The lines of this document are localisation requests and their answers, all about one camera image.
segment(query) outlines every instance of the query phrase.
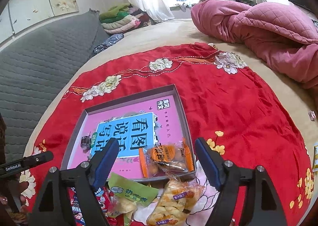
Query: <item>metal screw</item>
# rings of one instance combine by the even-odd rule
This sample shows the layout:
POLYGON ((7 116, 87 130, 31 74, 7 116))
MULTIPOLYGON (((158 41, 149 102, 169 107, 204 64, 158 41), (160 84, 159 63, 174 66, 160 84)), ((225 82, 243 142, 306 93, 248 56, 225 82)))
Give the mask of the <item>metal screw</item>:
POLYGON ((83 161, 83 162, 80 164, 80 166, 81 166, 82 168, 87 168, 87 167, 89 166, 89 162, 88 162, 88 161, 83 161))
POLYGON ((265 171, 265 168, 263 166, 257 166, 257 170, 259 172, 263 172, 263 171, 265 171))
POLYGON ((56 167, 51 167, 51 168, 49 169, 49 172, 54 173, 56 170, 57 170, 56 167))
POLYGON ((230 160, 226 160, 226 161, 224 162, 224 165, 230 168, 230 167, 233 166, 233 162, 231 162, 230 160))

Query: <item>pink quilt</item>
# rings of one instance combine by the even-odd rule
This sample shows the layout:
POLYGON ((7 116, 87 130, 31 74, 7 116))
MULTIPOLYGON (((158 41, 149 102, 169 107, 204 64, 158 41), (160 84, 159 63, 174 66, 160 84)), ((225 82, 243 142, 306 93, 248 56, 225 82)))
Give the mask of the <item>pink quilt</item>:
POLYGON ((300 9, 273 2, 254 7, 208 0, 191 10, 204 34, 230 43, 244 43, 268 66, 310 89, 318 107, 318 32, 300 9))

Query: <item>blue patterned pillow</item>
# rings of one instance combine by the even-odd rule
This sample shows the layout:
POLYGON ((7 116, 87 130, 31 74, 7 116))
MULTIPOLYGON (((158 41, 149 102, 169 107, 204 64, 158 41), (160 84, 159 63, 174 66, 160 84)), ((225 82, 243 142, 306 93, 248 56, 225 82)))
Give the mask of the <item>blue patterned pillow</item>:
POLYGON ((100 52, 104 51, 108 47, 116 44, 118 41, 124 38, 124 34, 113 34, 108 39, 106 39, 102 44, 95 47, 93 50, 93 56, 99 54, 100 52))

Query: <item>painted wall mural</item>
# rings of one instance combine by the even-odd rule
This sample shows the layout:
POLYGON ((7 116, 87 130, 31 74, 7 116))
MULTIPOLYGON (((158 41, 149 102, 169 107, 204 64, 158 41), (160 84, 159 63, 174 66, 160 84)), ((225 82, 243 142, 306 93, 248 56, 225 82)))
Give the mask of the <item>painted wall mural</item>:
POLYGON ((10 0, 0 17, 0 42, 40 21, 78 11, 76 0, 10 0))

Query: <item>orange snack wrapper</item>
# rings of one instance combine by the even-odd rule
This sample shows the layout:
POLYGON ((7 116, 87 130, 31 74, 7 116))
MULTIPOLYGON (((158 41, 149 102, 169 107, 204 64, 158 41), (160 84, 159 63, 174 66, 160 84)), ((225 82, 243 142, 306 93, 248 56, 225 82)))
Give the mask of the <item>orange snack wrapper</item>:
POLYGON ((153 148, 139 149, 139 157, 143 175, 147 178, 160 171, 175 174, 194 170, 191 152, 185 140, 173 144, 157 143, 153 148))

